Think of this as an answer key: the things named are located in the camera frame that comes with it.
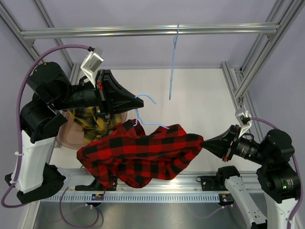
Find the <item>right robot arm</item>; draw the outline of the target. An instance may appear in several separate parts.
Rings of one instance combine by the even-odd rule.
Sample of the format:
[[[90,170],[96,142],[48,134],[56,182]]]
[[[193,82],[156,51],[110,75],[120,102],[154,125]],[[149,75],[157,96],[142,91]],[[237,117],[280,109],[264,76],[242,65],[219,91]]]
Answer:
[[[257,180],[264,192],[267,214],[264,215],[244,187],[243,179],[234,166],[221,167],[216,173],[216,185],[232,195],[248,229],[295,229],[295,214],[302,201],[302,182],[297,166],[289,162],[295,149],[289,134],[270,130],[257,143],[252,134],[243,133],[232,125],[223,134],[204,141],[202,147],[227,162],[233,156],[249,160],[260,167]]]

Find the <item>red black plaid shirt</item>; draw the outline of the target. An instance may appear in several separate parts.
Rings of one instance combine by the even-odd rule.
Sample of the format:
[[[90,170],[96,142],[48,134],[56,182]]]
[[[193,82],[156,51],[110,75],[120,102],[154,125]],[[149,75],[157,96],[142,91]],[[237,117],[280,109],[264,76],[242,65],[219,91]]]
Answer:
[[[147,135],[135,120],[127,120],[79,149],[77,159],[106,188],[114,186],[115,177],[142,188],[152,179],[174,179],[200,153],[203,142],[201,135],[187,133],[179,124]]]

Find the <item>light blue hanger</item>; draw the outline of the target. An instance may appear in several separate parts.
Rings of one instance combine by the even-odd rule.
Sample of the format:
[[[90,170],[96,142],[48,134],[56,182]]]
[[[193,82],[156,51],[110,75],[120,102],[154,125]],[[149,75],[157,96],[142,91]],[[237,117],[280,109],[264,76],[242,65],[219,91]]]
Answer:
[[[174,76],[174,68],[175,68],[175,55],[176,55],[176,45],[179,36],[180,24],[177,24],[176,34],[173,38],[173,53],[172,53],[172,65],[171,65],[171,74],[170,74],[170,85],[169,85],[169,100],[172,98],[173,91],[173,76]]]
[[[141,93],[135,96],[135,98],[142,98],[142,97],[147,98],[152,104],[154,104],[154,106],[157,105],[157,102],[149,94]],[[154,120],[155,117],[154,111],[146,112],[145,110],[146,110],[145,106],[135,109],[136,118],[135,118],[135,124],[133,125],[134,127],[138,125],[145,125],[145,126],[154,125],[165,129],[169,129],[169,127]]]

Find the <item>yellow plaid shirt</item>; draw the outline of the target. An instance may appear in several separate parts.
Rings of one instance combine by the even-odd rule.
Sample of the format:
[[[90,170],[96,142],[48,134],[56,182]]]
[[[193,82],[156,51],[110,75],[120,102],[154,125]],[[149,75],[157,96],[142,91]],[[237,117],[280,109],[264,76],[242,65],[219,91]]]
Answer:
[[[111,134],[115,126],[123,122],[121,114],[114,114],[109,117],[100,116],[98,108],[75,108],[69,111],[73,121],[82,127],[85,143],[98,141],[104,136]]]

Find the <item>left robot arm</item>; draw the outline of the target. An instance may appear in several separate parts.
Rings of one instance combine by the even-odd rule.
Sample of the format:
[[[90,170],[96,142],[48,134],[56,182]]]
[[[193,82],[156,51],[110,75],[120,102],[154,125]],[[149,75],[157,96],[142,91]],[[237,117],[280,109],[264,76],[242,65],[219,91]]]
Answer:
[[[67,122],[62,111],[96,107],[101,117],[142,108],[144,102],[122,87],[110,70],[99,70],[93,82],[80,80],[76,85],[55,62],[38,65],[26,79],[34,91],[32,100],[20,112],[21,149],[13,173],[5,176],[17,189],[22,205],[49,198],[68,182],[97,190],[102,178],[83,169],[62,168],[47,163],[55,137]]]

